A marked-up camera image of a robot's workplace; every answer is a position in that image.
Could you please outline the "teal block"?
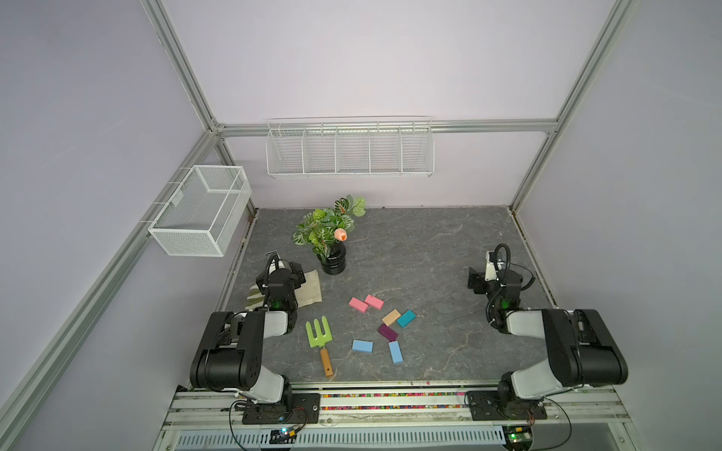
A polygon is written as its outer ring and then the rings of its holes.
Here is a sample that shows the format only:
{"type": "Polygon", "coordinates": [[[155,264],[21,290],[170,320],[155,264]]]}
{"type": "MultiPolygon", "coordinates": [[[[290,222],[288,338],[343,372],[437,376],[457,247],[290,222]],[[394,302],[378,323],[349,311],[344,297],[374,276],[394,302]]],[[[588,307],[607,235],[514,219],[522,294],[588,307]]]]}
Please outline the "teal block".
{"type": "Polygon", "coordinates": [[[407,327],[415,318],[416,314],[412,310],[405,311],[396,321],[400,328],[407,327]]]}

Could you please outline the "beige garden glove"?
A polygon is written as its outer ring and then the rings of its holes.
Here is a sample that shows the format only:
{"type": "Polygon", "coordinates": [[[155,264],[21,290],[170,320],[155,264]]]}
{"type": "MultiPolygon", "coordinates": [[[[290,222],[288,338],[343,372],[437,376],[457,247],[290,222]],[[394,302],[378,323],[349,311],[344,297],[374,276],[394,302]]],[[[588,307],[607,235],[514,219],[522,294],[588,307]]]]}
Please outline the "beige garden glove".
{"type": "MultiPolygon", "coordinates": [[[[311,272],[306,272],[305,276],[306,282],[294,292],[299,308],[323,302],[318,271],[313,270],[311,272]]],[[[250,288],[246,300],[247,305],[244,308],[245,310],[250,311],[261,306],[263,295],[256,285],[250,288]]]]}

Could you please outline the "green artificial plant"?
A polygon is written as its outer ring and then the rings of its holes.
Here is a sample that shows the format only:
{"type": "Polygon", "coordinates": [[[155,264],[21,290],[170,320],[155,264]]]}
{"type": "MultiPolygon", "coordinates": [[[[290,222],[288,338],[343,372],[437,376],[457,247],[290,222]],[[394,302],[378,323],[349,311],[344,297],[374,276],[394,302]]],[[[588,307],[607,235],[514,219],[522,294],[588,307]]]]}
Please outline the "green artificial plant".
{"type": "Polygon", "coordinates": [[[366,214],[366,206],[364,197],[347,195],[337,199],[331,208],[309,212],[296,226],[293,242],[311,246],[316,257],[327,263],[338,246],[348,240],[355,229],[355,219],[366,214]]]}

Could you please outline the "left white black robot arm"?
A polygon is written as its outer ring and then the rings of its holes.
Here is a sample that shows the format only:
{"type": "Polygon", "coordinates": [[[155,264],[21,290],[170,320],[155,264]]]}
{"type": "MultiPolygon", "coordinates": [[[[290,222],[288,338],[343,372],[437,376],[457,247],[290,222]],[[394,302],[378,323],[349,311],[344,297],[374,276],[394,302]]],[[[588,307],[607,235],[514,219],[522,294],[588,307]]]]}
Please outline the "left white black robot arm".
{"type": "Polygon", "coordinates": [[[306,282],[296,262],[269,257],[256,278],[261,306],[244,312],[219,311],[210,316],[190,368],[195,388],[236,392],[256,404],[291,409],[293,391],[287,377],[262,364],[264,340],[291,334],[297,322],[295,291],[306,282]]]}

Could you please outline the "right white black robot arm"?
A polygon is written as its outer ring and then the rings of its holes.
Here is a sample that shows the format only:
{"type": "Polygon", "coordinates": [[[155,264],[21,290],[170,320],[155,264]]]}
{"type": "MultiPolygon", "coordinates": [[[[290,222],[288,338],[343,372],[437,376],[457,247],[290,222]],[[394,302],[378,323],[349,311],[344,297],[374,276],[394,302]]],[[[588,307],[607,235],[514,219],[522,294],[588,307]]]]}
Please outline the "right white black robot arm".
{"type": "Polygon", "coordinates": [[[494,279],[468,270],[467,287],[487,297],[485,317],[493,329],[545,342],[541,362],[502,376],[499,407],[528,406],[569,389],[627,381],[628,364],[598,311],[523,309],[521,293],[527,286],[523,276],[509,268],[497,270],[494,279]]]}

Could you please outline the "tan wooden block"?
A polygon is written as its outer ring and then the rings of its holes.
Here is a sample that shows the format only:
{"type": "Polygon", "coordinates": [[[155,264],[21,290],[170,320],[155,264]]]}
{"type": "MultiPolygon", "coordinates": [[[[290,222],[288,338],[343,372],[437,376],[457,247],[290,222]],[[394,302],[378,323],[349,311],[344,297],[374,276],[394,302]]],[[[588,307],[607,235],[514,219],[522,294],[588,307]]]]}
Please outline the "tan wooden block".
{"type": "Polygon", "coordinates": [[[383,324],[384,324],[384,325],[387,325],[387,326],[391,326],[391,325],[392,325],[393,323],[395,323],[398,319],[400,319],[400,316],[401,316],[401,315],[402,315],[402,314],[401,314],[398,310],[394,309],[394,310],[392,310],[390,313],[388,313],[387,315],[385,315],[385,317],[383,317],[383,319],[382,319],[383,324]]]}

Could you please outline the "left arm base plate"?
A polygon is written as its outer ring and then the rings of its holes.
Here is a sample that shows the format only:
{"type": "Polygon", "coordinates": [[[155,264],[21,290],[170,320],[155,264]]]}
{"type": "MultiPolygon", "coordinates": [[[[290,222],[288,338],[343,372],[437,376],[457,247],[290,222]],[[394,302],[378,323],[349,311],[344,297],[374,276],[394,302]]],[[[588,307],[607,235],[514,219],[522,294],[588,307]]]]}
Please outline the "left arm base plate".
{"type": "Polygon", "coordinates": [[[319,394],[292,394],[288,403],[249,404],[244,408],[244,425],[317,424],[321,413],[319,394]]]}

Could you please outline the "pink block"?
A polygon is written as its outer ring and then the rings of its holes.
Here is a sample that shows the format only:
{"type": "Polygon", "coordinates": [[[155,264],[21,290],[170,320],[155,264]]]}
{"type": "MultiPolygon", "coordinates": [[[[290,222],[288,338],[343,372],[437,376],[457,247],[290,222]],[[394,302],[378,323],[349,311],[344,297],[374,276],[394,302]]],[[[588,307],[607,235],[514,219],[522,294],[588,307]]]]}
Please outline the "pink block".
{"type": "Polygon", "coordinates": [[[349,302],[349,306],[351,306],[351,308],[353,308],[354,310],[356,310],[360,313],[366,313],[369,308],[368,304],[360,301],[359,299],[357,299],[355,297],[351,298],[351,300],[349,302]]]}
{"type": "Polygon", "coordinates": [[[365,299],[365,303],[375,309],[381,310],[384,307],[385,302],[375,296],[368,295],[365,299]]]}

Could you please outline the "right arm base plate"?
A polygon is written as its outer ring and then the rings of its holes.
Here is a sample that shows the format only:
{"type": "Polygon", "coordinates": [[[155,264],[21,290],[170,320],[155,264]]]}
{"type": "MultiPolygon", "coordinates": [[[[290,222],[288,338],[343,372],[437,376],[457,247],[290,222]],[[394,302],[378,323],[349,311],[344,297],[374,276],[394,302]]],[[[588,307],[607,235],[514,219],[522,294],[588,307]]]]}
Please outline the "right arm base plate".
{"type": "Polygon", "coordinates": [[[521,400],[509,396],[503,398],[497,392],[469,391],[464,395],[473,421],[528,421],[547,419],[541,400],[521,400]]]}

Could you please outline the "light blue block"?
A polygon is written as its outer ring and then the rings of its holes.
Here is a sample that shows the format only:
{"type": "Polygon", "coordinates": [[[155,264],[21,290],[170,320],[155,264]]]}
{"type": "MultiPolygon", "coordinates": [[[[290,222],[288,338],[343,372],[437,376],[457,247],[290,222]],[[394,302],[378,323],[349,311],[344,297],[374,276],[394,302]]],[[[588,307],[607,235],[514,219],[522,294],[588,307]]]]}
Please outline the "light blue block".
{"type": "Polygon", "coordinates": [[[355,339],[352,343],[352,350],[357,353],[373,353],[374,344],[370,341],[355,339]]]}
{"type": "Polygon", "coordinates": [[[394,365],[399,365],[403,362],[402,350],[400,349],[400,343],[398,341],[391,341],[388,344],[391,359],[394,365]]]}

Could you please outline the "purple block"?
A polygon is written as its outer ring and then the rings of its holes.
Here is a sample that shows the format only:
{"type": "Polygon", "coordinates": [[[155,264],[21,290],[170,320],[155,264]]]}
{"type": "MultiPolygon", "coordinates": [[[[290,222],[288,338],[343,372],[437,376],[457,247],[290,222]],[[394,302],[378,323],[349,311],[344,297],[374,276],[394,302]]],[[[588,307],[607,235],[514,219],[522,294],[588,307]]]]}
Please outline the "purple block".
{"type": "Polygon", "coordinates": [[[394,342],[398,340],[399,335],[385,323],[382,323],[379,326],[377,332],[389,342],[394,342]]]}

